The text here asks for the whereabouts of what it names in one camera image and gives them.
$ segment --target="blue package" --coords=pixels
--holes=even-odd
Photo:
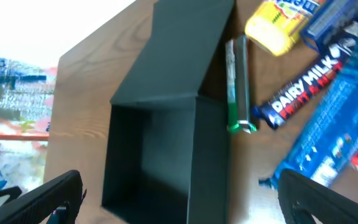
[[[358,152],[358,42],[273,177],[259,184],[277,189],[281,171],[292,169],[329,187]]]
[[[329,41],[358,13],[358,0],[328,0],[300,32],[305,44],[323,52]]]
[[[321,54],[303,72],[285,84],[271,99],[255,106],[254,116],[272,129],[283,126],[303,105],[328,86],[350,58],[358,41],[358,22],[343,28]]]

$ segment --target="open box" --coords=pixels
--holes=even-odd
[[[153,32],[111,99],[102,206],[130,224],[226,222],[221,36],[234,3],[202,1],[172,1],[189,5],[186,17]]]

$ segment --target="wood grain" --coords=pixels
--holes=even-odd
[[[155,1],[137,0],[60,59],[45,181],[70,169],[80,171],[88,196],[77,223],[122,223],[99,207],[109,99],[150,37]],[[259,0],[237,1],[237,16],[231,21],[238,24],[236,33],[243,31],[259,4]],[[251,44],[249,57],[254,97],[261,103],[301,72],[316,53],[299,43],[284,56],[273,57]],[[308,103],[277,132],[262,123],[252,136],[240,133],[233,137],[230,224],[283,223],[277,193],[260,188],[258,178],[272,175],[320,98]],[[358,202],[358,172],[345,171],[334,190]]]

